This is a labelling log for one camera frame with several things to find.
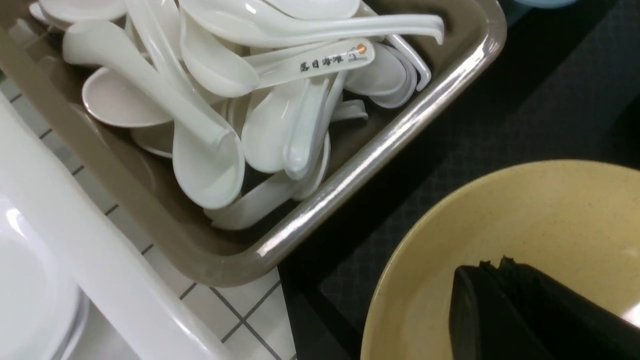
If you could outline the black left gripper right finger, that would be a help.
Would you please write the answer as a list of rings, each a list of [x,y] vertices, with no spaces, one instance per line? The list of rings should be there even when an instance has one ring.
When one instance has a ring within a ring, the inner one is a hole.
[[[555,360],[637,360],[637,326],[569,289],[539,269],[504,257],[502,290]]]

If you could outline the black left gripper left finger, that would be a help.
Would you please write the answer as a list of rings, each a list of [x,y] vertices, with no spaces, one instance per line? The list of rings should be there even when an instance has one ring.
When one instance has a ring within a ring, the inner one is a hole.
[[[448,332],[454,360],[553,360],[498,281],[480,266],[454,272]]]

